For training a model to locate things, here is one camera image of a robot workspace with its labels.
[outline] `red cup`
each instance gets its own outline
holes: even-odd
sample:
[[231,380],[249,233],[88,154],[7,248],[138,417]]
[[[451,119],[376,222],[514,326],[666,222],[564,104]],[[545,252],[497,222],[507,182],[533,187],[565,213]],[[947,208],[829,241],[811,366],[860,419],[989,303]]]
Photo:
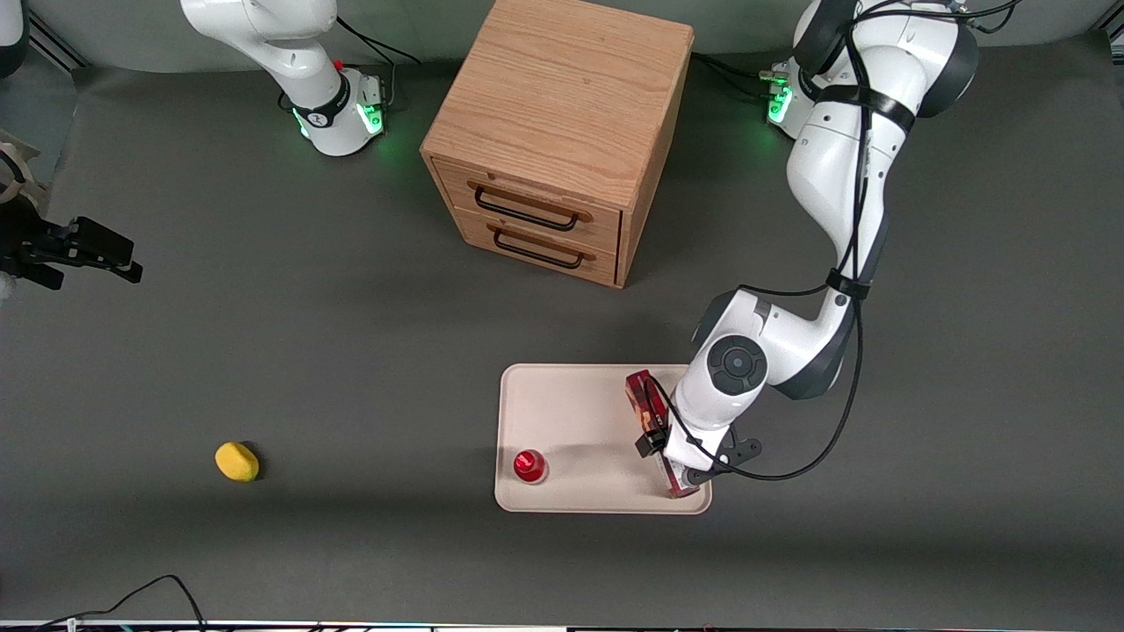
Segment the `red cup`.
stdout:
[[538,450],[524,450],[515,455],[515,476],[532,485],[546,480],[546,459]]

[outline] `tray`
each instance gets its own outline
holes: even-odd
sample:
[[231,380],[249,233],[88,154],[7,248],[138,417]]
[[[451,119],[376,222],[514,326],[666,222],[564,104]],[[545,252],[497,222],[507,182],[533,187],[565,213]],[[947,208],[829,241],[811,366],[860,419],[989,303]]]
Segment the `tray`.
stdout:
[[[647,369],[670,391],[686,364],[513,364],[500,380],[496,502],[509,512],[697,515],[710,506],[707,482],[668,496],[654,458],[633,445],[640,422],[625,377]],[[546,480],[527,485],[511,470],[520,450],[543,453]]]

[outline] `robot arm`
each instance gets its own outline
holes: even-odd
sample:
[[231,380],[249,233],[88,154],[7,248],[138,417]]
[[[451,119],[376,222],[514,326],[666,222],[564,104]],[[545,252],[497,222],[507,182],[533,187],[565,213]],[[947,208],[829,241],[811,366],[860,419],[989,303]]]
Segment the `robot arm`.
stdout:
[[292,103],[301,133],[324,154],[357,152],[383,129],[377,78],[337,69],[314,37],[336,0],[181,0],[196,30],[257,62]]
[[[841,4],[847,6],[842,12]],[[949,10],[940,2],[890,4],[886,10],[896,8]],[[672,394],[682,424],[710,454],[718,452],[731,424],[753,404],[764,386],[790,399],[807,399],[823,395],[834,383],[856,318],[855,299],[841,290],[847,289],[852,281],[869,285],[874,276],[886,234],[882,193],[894,159],[905,143],[913,118],[923,111],[934,88],[940,87],[939,96],[957,89],[959,97],[975,72],[972,57],[967,76],[960,71],[954,71],[957,76],[952,79],[944,74],[946,67],[959,67],[963,62],[957,58],[953,63],[954,57],[964,55],[957,53],[966,46],[958,45],[960,38],[972,37],[954,22],[887,17],[861,22],[854,29],[869,91],[881,106],[873,108],[878,111],[867,135],[867,189],[861,219],[855,226],[854,180],[862,126],[862,106],[858,100],[871,97],[858,89],[846,52],[841,52],[840,43],[830,37],[839,34],[842,21],[853,18],[856,9],[853,0],[825,0],[823,6],[818,0],[813,2],[797,33],[796,49],[804,63],[798,64],[794,57],[774,69],[800,78],[791,88],[792,101],[786,103],[781,120],[776,111],[770,112],[770,120],[796,139],[788,161],[789,187],[835,246],[840,261],[833,270],[835,282],[825,290],[814,320],[746,289],[711,301],[694,336],[697,353]],[[807,46],[801,53],[807,40],[804,36],[814,38],[821,34],[828,34],[828,39],[817,51],[831,48],[834,57],[812,55]],[[815,67],[815,74],[800,65]],[[942,81],[951,85],[942,87]],[[948,100],[944,107],[954,100]],[[855,227],[858,249],[852,252]],[[854,269],[859,271],[856,279]],[[697,470],[713,467],[710,457],[691,443],[681,424],[671,424],[663,455]]]

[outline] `wooden drawer cabinet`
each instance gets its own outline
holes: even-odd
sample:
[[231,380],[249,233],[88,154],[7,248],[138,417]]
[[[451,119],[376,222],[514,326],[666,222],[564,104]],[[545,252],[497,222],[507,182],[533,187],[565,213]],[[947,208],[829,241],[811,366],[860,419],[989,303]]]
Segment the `wooden drawer cabinet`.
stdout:
[[624,287],[692,40],[579,0],[496,0],[422,144],[464,240]]

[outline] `black metal handle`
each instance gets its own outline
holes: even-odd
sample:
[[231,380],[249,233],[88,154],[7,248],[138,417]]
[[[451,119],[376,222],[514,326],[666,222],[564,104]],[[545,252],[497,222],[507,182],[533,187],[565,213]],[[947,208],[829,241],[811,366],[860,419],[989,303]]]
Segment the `black metal handle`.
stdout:
[[477,195],[474,196],[475,200],[477,200],[477,206],[479,206],[480,208],[482,208],[484,210],[491,210],[491,211],[498,213],[500,215],[506,215],[508,217],[514,217],[516,219],[522,219],[524,222],[531,222],[532,224],[535,224],[536,226],[542,226],[544,228],[550,228],[552,231],[560,231],[560,232],[563,232],[563,233],[566,232],[566,231],[573,231],[573,227],[578,225],[578,214],[577,213],[570,216],[570,222],[566,222],[565,224],[559,224],[558,222],[551,222],[549,219],[542,219],[542,218],[535,217],[534,215],[527,215],[526,213],[520,213],[520,211],[511,209],[511,208],[499,206],[498,204],[487,202],[487,201],[484,201],[484,200],[482,200],[480,198],[480,196],[482,196],[482,195],[484,195],[484,188],[483,187],[477,187]]
[[584,259],[584,255],[579,252],[577,261],[562,261],[561,259],[554,259],[553,256],[538,254],[537,252],[532,252],[527,249],[522,249],[519,246],[505,244],[504,242],[499,241],[499,237],[500,235],[504,234],[504,231],[501,231],[500,228],[492,228],[492,231],[496,231],[496,234],[492,236],[492,243],[495,243],[496,247],[498,247],[499,250],[506,250],[507,252],[514,252],[515,254],[529,256],[531,259],[534,259],[536,261],[542,261],[543,263],[558,265],[559,268],[563,268],[565,270],[577,270],[578,267],[581,265],[582,260]]

